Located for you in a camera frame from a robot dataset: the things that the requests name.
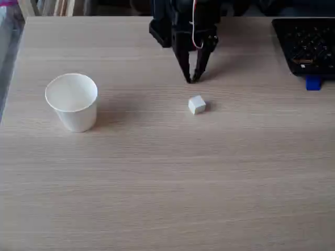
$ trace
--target blue object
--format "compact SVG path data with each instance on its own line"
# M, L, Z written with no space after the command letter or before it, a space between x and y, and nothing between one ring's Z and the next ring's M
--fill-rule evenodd
M321 90L321 78L315 76L306 77L306 90Z

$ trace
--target robotic arm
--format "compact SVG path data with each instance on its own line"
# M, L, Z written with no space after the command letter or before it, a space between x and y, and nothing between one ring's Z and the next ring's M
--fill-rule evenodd
M188 83L200 79L218 43L220 7L221 0L151 0L150 33L161 46L172 47ZM198 58L191 78L189 51L195 49Z

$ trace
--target small block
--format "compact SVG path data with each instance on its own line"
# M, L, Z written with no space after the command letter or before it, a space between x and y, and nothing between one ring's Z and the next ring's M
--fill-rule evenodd
M321 78L314 76L306 77L306 90L321 90Z
M201 96L199 95L189 99L188 107L191 110L191 113L198 114L205 111L206 103L204 102L203 98L201 98Z

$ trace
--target wood grain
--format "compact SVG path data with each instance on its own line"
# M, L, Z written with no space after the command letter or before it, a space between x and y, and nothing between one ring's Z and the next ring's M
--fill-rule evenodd
M268 18L223 19L188 85L149 21L28 19L0 129L0 249L333 250L335 85L305 91ZM87 133L44 100L67 72L99 89ZM198 94L210 107L193 116Z

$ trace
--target black keyboard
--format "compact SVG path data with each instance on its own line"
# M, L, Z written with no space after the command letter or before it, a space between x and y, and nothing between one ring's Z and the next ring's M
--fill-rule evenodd
M335 19L274 19L289 69L297 76L335 78Z

